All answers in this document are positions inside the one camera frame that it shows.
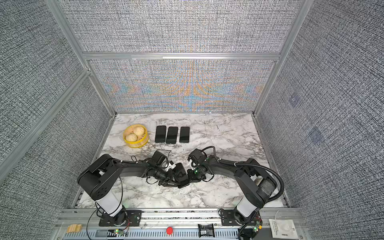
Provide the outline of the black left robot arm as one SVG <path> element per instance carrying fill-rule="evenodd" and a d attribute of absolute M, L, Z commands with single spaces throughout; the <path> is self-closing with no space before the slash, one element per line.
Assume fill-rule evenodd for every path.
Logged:
<path fill-rule="evenodd" d="M 167 170 L 164 163 L 169 164 L 168 158 L 159 151 L 150 158 L 135 161 L 123 161 L 104 154 L 78 176 L 77 182 L 104 213 L 115 217 L 120 214 L 123 205 L 122 200 L 117 200 L 111 189 L 122 177 L 153 177 L 163 187 L 181 185 L 175 180 L 173 170 Z"/>

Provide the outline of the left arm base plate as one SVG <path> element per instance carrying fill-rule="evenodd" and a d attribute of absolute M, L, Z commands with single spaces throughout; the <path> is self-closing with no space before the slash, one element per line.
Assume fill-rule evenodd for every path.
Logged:
<path fill-rule="evenodd" d="M 99 227 L 138 227 L 142 218 L 141 210 L 121 210 L 114 217 L 102 214 Z"/>

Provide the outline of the light blue phone case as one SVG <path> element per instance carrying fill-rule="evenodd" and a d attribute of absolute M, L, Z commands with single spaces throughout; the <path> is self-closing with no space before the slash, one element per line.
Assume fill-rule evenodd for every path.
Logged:
<path fill-rule="evenodd" d="M 189 143 L 190 142 L 190 127 L 181 127 L 180 128 L 180 143 Z"/>

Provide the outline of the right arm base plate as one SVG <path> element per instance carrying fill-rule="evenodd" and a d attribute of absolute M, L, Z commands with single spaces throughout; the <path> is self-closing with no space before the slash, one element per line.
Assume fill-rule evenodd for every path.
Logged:
<path fill-rule="evenodd" d="M 256 211 L 253 211 L 248 217 L 244 217 L 236 209 L 219 209 L 218 214 L 221 218 L 221 223 L 223 226 L 243 226 L 245 224 L 255 226 L 261 225 L 263 222 L 259 212 Z"/>

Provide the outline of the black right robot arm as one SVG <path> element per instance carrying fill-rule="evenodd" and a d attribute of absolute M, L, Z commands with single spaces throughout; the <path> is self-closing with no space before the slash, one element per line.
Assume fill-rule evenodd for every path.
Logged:
<path fill-rule="evenodd" d="M 237 182 L 244 197 L 234 208 L 232 218 L 240 225 L 251 222 L 265 204 L 280 198 L 285 190 L 283 179 L 274 170 L 251 158 L 242 162 L 224 160 L 216 155 L 213 146 L 193 150 L 188 161 L 191 182 L 209 182 L 217 175 Z"/>

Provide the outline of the black phone case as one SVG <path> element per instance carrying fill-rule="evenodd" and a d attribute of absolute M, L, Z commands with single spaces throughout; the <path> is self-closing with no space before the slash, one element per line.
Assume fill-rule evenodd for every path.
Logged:
<path fill-rule="evenodd" d="M 176 144 L 177 143 L 177 137 L 178 137 L 178 127 L 169 127 L 166 137 L 166 143 L 167 144 Z"/>
<path fill-rule="evenodd" d="M 166 126 L 157 126 L 155 134 L 155 143 L 165 143 L 166 142 Z"/>
<path fill-rule="evenodd" d="M 182 163 L 175 164 L 175 167 L 173 168 L 173 176 L 179 189 L 190 184 L 189 177 Z"/>

